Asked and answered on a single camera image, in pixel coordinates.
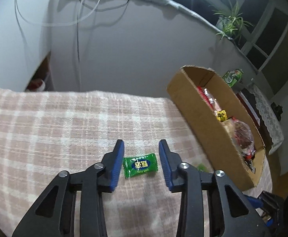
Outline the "cardboard box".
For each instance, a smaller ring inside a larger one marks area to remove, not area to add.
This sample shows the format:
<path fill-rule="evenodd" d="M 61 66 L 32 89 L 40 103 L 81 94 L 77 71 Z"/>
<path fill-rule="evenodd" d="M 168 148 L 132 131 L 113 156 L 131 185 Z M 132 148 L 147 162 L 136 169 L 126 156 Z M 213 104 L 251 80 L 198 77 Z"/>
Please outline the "cardboard box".
<path fill-rule="evenodd" d="M 256 149 L 255 171 L 245 164 L 236 142 L 202 98 L 200 87 L 209 90 L 228 117 L 235 117 L 249 126 Z M 225 81 L 211 69 L 186 65 L 169 82 L 167 92 L 199 140 L 212 167 L 225 171 L 241 191 L 257 187 L 264 166 L 265 145 L 252 118 Z"/>

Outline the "potted spider plant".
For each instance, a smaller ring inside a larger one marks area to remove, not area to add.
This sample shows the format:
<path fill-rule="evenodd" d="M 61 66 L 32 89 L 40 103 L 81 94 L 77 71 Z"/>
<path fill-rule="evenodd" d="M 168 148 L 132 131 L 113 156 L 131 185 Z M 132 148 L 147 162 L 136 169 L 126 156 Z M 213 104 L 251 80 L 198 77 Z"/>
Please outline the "potted spider plant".
<path fill-rule="evenodd" d="M 227 1 L 227 9 L 219 9 L 218 3 L 212 4 L 214 8 L 212 10 L 214 16 L 218 16 L 218 26 L 220 30 L 220 39 L 228 38 L 234 42 L 235 45 L 240 45 L 242 38 L 242 32 L 248 27 L 255 27 L 255 24 L 244 20 L 243 13 L 241 12 L 241 4 L 239 0 L 235 0 L 232 3 L 231 0 Z"/>

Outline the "large bread package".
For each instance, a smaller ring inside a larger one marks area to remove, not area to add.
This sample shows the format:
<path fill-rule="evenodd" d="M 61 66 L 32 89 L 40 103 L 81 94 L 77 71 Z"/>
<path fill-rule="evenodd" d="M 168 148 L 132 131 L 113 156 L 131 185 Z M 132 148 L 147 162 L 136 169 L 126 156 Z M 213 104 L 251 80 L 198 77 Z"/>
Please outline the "large bread package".
<path fill-rule="evenodd" d="M 245 160 L 251 160 L 255 154 L 254 137 L 250 127 L 235 118 L 224 121 L 223 127 L 231 137 L 237 151 Z"/>

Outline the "light green candy wrapper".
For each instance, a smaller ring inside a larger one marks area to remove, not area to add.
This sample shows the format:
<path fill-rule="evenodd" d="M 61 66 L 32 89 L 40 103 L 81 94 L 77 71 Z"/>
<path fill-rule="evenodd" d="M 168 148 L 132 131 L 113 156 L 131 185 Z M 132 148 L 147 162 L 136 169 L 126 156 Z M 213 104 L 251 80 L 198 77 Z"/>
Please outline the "light green candy wrapper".
<path fill-rule="evenodd" d="M 209 172 L 209 170 L 207 169 L 207 167 L 205 165 L 203 165 L 202 163 L 200 163 L 197 167 L 196 167 L 200 172 Z"/>

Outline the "white lace cloth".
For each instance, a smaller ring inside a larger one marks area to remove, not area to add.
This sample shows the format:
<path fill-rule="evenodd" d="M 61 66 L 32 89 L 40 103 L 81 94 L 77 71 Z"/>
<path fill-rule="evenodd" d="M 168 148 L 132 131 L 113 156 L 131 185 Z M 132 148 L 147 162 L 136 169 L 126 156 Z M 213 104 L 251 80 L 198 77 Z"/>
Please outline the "white lace cloth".
<path fill-rule="evenodd" d="M 271 108 L 271 103 L 256 84 L 252 82 L 248 85 L 248 91 L 255 97 L 256 108 L 258 109 L 271 138 L 272 146 L 268 154 L 272 155 L 284 141 L 284 134 L 280 122 Z"/>

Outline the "yellow candy in box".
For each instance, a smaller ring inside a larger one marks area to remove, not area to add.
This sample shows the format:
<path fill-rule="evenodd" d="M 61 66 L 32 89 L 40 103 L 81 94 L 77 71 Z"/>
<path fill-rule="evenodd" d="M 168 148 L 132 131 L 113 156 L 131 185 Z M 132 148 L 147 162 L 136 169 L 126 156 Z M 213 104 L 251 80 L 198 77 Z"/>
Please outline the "yellow candy in box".
<path fill-rule="evenodd" d="M 225 110 L 215 111 L 216 118 L 219 122 L 224 122 L 228 119 Z"/>

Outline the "red clear snack packet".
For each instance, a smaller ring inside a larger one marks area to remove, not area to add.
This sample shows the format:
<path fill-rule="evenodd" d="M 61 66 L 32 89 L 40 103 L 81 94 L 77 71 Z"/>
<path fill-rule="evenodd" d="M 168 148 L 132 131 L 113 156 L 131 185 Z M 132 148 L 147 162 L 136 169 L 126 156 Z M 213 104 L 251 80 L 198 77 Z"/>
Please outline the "red clear snack packet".
<path fill-rule="evenodd" d="M 218 112 L 221 110 L 219 103 L 217 100 L 212 96 L 210 91 L 205 87 L 197 86 L 197 91 L 199 95 L 202 97 L 202 99 L 208 104 L 208 106 L 212 109 L 214 112 Z"/>

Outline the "dark candy red-end packet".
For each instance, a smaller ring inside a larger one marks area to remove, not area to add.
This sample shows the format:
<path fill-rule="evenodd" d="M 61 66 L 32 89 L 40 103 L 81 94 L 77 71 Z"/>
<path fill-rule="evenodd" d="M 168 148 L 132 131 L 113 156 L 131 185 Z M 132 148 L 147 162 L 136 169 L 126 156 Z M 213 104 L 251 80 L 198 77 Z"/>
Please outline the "dark candy red-end packet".
<path fill-rule="evenodd" d="M 243 152 L 242 155 L 245 164 L 249 167 L 251 172 L 255 173 L 256 168 L 253 166 L 253 160 L 255 158 L 255 150 L 251 150 L 249 152 Z"/>

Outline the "plaid pink tablecloth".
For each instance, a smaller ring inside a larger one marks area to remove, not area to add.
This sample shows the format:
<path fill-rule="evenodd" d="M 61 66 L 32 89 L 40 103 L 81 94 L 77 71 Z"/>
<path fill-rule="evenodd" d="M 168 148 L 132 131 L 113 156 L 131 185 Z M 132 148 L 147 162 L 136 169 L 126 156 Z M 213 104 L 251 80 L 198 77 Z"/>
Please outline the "plaid pink tablecloth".
<path fill-rule="evenodd" d="M 125 179 L 103 194 L 108 236 L 175 236 L 180 193 L 165 185 L 158 143 L 184 162 L 213 168 L 176 106 L 166 98 L 118 93 L 17 93 L 0 89 L 0 229 L 12 236 L 34 201 L 62 170 L 100 162 L 116 140 L 125 156 L 155 153 L 157 173 Z"/>

